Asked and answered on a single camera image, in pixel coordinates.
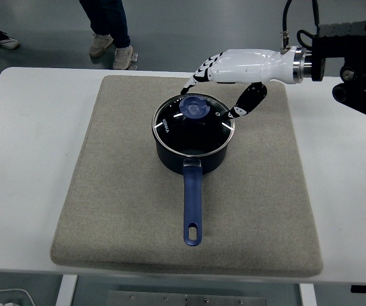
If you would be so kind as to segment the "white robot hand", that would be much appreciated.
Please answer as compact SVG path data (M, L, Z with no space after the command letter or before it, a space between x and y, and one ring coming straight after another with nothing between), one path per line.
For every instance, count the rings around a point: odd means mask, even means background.
M209 57L192 74L181 94L186 94L198 83L247 84L223 119L235 119L251 113L267 96L265 84L278 80L285 84L298 84L303 80L300 51L293 47L285 54L263 49L229 49Z

